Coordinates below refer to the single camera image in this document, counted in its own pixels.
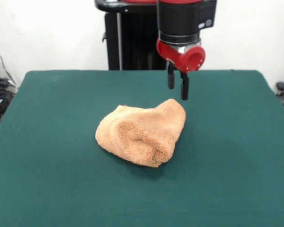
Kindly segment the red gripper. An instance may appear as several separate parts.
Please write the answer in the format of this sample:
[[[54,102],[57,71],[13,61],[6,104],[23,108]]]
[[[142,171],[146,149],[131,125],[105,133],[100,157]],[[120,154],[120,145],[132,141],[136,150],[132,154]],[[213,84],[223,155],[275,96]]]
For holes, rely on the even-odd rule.
[[[174,89],[175,67],[180,72],[182,78],[181,85],[181,99],[188,99],[189,92],[189,77],[185,72],[199,70],[205,61],[205,50],[200,45],[192,46],[172,46],[162,42],[160,39],[157,40],[157,51],[159,55],[165,60],[169,61],[168,71],[168,88]]]

